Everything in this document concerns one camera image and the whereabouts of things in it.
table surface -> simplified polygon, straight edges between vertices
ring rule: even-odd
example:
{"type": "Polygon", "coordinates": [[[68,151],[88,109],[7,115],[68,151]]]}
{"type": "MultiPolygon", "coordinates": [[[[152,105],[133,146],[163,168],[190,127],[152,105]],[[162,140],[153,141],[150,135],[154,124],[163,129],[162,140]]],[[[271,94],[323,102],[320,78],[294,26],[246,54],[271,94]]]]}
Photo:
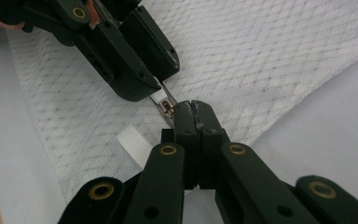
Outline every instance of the table surface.
{"type": "MultiPolygon", "coordinates": [[[[322,175],[358,198],[358,63],[312,93],[253,145],[282,180],[322,175]]],[[[21,96],[0,29],[0,209],[4,223],[55,223],[65,207],[57,177],[21,96]]],[[[184,223],[223,223],[212,190],[185,198],[184,223]]]]}

white strip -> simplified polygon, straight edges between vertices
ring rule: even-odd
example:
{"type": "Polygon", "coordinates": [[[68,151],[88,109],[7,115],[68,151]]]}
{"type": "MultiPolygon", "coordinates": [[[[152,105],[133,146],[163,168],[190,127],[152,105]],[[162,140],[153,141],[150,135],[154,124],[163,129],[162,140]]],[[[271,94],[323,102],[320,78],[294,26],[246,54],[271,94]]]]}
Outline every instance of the white strip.
{"type": "Polygon", "coordinates": [[[132,158],[142,167],[145,168],[147,159],[152,145],[136,131],[132,125],[128,125],[117,135],[118,142],[127,150],[132,158]]]}

white mesh fabric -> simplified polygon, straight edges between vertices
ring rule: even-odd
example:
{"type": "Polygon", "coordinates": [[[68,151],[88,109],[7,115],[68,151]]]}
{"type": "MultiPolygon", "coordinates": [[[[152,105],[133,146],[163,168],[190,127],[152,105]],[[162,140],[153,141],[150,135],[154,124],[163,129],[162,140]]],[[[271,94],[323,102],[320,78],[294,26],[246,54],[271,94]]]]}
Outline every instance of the white mesh fabric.
{"type": "MultiPolygon", "coordinates": [[[[358,60],[358,1],[144,0],[175,46],[177,101],[213,106],[232,141],[251,145],[306,95],[358,60]]],[[[116,135],[128,124],[155,145],[167,128],[145,99],[117,97],[76,48],[45,32],[9,32],[40,141],[70,200],[88,180],[139,167],[116,135]]]]}

